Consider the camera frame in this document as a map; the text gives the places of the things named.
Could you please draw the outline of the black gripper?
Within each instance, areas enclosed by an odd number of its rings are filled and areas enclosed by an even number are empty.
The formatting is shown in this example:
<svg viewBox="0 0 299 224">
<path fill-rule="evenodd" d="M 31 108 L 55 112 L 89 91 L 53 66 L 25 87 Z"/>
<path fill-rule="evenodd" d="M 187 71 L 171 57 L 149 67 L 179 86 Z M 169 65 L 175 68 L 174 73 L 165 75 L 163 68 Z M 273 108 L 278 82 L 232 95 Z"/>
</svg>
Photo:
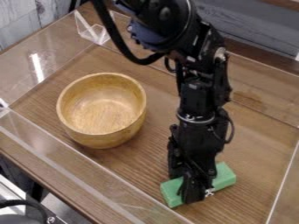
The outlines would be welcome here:
<svg viewBox="0 0 299 224">
<path fill-rule="evenodd" d="M 182 185 L 177 194 L 185 204 L 206 199 L 209 190 L 214 188 L 211 178 L 218 176 L 217 155 L 223 151 L 225 144 L 234 138 L 236 126 L 227 113 L 217 114 L 213 122 L 195 125 L 181 122 L 171 126 L 169 138 L 169 176 L 182 177 Z M 193 161 L 205 172 L 190 169 Z"/>
</svg>

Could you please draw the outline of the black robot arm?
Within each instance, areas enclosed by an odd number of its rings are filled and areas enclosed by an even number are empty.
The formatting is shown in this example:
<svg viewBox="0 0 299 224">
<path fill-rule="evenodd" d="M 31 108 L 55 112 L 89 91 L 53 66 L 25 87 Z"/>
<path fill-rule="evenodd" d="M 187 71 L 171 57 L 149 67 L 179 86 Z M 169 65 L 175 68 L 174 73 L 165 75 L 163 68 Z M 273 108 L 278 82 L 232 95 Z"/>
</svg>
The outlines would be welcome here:
<svg viewBox="0 0 299 224">
<path fill-rule="evenodd" d="M 131 39 L 154 53 L 139 58 L 123 40 L 107 1 L 91 0 L 118 50 L 138 65 L 159 59 L 177 76 L 179 122 L 170 127 L 169 175 L 182 179 L 177 195 L 185 204 L 215 192 L 217 156 L 234 138 L 236 125 L 225 104 L 230 101 L 230 55 L 225 39 L 206 22 L 193 0 L 113 0 L 131 16 Z"/>
</svg>

